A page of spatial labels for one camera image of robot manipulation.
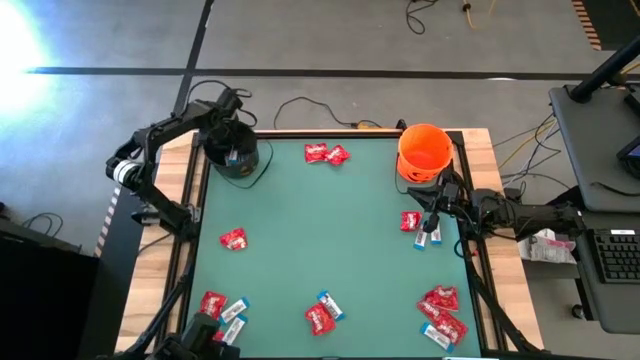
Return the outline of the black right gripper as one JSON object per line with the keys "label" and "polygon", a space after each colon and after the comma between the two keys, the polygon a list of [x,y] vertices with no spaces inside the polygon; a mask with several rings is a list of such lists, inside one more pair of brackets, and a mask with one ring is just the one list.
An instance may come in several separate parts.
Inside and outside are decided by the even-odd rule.
{"label": "black right gripper", "polygon": [[[469,187],[457,172],[442,172],[437,187],[408,187],[410,195],[424,210],[434,210],[453,217],[471,220],[469,214]],[[439,226],[439,215],[431,212],[422,224],[425,233],[433,233]]]}

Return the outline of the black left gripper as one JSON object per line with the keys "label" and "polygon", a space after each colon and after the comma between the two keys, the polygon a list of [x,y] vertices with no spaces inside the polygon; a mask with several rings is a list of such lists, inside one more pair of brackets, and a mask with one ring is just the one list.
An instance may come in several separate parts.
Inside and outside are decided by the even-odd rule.
{"label": "black left gripper", "polygon": [[239,154],[245,153],[245,137],[242,134],[237,111],[242,108],[241,101],[232,100],[230,103],[206,101],[211,107],[202,135],[217,144],[220,156],[224,158],[229,153],[229,143],[235,143],[234,149]]}

